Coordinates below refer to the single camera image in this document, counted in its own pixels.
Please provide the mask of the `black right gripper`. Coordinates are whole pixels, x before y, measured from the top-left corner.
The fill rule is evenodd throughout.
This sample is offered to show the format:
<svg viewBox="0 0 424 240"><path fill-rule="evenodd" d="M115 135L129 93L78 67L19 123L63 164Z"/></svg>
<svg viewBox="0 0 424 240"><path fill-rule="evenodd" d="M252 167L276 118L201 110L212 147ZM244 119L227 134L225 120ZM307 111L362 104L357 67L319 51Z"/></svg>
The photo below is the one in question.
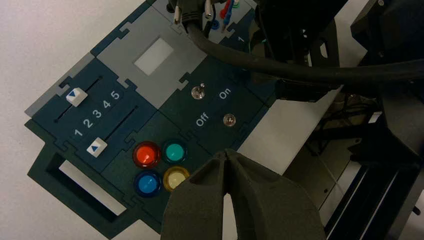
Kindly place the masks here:
<svg viewBox="0 0 424 240"><path fill-rule="evenodd" d="M334 18L346 3L345 0L261 0L262 23L253 24L253 54L299 64L301 31L311 66L335 67Z"/></svg>

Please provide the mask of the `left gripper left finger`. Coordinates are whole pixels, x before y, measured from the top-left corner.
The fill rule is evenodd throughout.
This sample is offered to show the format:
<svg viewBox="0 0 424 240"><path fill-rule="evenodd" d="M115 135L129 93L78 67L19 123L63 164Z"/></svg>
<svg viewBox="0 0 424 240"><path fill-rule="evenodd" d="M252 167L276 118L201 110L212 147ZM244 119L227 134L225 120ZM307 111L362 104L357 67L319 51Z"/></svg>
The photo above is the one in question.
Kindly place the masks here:
<svg viewBox="0 0 424 240"><path fill-rule="evenodd" d="M217 152L171 193L162 240L220 240L223 236L227 155Z"/></svg>

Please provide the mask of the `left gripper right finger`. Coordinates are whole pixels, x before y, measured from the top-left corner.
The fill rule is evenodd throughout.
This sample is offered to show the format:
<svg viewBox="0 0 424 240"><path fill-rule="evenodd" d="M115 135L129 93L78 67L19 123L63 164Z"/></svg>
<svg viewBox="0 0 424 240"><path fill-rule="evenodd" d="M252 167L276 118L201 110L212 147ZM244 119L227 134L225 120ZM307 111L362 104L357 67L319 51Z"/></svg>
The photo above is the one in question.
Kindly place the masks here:
<svg viewBox="0 0 424 240"><path fill-rule="evenodd" d="M232 149L227 171L238 239L326 239L318 209L299 184Z"/></svg>

